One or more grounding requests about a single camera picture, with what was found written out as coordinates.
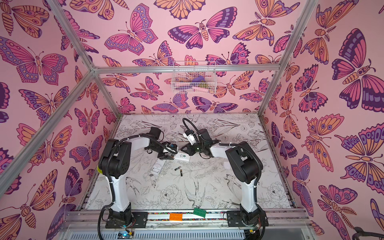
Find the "white remote control with batteries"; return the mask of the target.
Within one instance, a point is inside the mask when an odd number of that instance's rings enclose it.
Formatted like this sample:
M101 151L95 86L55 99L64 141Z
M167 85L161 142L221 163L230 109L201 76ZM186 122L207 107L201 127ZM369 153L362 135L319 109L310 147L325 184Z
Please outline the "white remote control with batteries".
M167 160L157 159L157 161L154 163L154 165L153 165L153 167L151 169L151 173L153 175L157 176L161 172L161 170L162 170L163 166L165 165L166 161Z

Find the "white battery cover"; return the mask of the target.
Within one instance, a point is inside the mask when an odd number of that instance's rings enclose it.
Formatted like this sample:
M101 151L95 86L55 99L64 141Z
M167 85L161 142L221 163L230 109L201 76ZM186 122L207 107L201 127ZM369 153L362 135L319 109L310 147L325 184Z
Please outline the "white battery cover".
M229 170L229 169L232 168L229 162L224 162L224 163L223 163L223 166L224 166L224 168L227 169L227 170Z

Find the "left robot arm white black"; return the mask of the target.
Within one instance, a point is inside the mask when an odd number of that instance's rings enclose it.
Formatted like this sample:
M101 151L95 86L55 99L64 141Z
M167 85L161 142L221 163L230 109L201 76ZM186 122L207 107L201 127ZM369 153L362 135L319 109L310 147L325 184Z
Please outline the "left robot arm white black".
M135 217L127 192L126 175L131 156L137 150L149 150L158 154L160 160L171 159L178 153L178 146L170 142L160 142L162 131L151 128L149 133L138 134L121 140L109 139L98 163L98 171L108 181L111 203L102 207L99 221L102 221L105 211L107 229L126 228L134 225Z

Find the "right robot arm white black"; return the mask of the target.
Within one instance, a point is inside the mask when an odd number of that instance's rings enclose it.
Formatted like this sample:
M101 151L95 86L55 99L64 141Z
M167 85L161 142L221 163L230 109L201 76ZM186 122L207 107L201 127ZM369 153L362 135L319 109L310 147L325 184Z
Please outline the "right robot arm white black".
M221 143L212 140L208 132L196 133L187 130L183 133L189 143L182 151L192 156L202 153L210 158L225 158L229 161L235 177L242 183L240 216L246 226L264 226L266 213L257 200L257 184L262 176L263 164L247 142Z

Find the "purple object in basket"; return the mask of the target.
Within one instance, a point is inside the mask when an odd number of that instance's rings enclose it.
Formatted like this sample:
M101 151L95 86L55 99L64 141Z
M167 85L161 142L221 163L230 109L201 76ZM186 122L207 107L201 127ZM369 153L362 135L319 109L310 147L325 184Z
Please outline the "purple object in basket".
M194 85L196 85L198 83L205 83L205 82L206 82L206 80L203 76L198 76L198 77L191 80L191 83Z

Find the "green circuit board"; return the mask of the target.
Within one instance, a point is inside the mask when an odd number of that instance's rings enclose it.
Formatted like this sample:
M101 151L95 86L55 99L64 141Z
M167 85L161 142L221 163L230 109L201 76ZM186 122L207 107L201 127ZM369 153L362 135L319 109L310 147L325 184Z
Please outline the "green circuit board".
M121 231L118 232L118 240L131 240L134 237L133 232Z

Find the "green lego brick on rail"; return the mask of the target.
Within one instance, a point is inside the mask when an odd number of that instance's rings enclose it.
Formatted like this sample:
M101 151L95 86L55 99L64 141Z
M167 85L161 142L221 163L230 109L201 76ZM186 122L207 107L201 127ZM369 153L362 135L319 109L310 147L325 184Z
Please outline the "green lego brick on rail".
M194 208L193 214L202 218L206 217L207 211L200 208Z

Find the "orange lego brick on rail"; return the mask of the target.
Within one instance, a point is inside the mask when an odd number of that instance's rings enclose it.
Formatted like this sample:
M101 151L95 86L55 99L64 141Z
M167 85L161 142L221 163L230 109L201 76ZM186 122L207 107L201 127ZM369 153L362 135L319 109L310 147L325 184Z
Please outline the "orange lego brick on rail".
M170 221L182 221L183 220L183 214L170 213L169 220Z

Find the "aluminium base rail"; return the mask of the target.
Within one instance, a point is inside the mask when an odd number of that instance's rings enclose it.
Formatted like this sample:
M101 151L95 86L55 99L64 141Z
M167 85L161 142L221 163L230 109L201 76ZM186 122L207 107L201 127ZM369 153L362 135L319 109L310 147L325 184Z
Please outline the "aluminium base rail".
M307 213L300 209L266 209L267 221L262 227L246 226L239 210L208 210L206 217L193 214L192 210L134 211L134 225L126 228L107 229L106 223L98 224L98 211L77 211L68 214L59 233L59 240L99 240L103 232L117 231L182 231L182 230L242 230L244 240L315 240L315 231ZM182 221L170 221L170 213L183 214Z

